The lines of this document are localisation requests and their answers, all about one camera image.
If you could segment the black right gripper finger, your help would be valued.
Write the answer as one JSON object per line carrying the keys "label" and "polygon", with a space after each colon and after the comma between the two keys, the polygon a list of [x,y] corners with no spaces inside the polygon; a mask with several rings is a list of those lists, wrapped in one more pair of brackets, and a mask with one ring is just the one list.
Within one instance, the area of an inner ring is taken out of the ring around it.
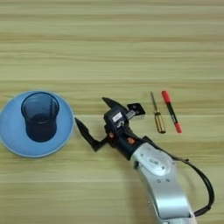
{"label": "black right gripper finger", "polygon": [[80,131],[80,134],[84,137],[84,139],[90,144],[94,151],[98,151],[102,146],[104,146],[108,142],[108,138],[104,137],[101,141],[94,139],[90,133],[86,125],[81,122],[79,119],[75,118],[75,122]]}
{"label": "black right gripper finger", "polygon": [[104,100],[104,102],[112,109],[113,107],[120,107],[121,109],[123,109],[125,112],[128,112],[128,110],[119,102],[114,101],[108,97],[102,97],[102,99]]}

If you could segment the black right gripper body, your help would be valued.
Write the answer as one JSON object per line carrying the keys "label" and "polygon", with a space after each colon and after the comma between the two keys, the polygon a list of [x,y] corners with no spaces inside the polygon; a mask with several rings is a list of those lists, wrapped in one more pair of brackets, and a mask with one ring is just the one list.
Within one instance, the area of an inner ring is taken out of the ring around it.
{"label": "black right gripper body", "polygon": [[130,160],[133,153],[144,143],[151,143],[147,137],[138,137],[130,129],[121,129],[118,132],[110,131],[108,133],[108,143],[111,147],[118,149],[127,160]]}

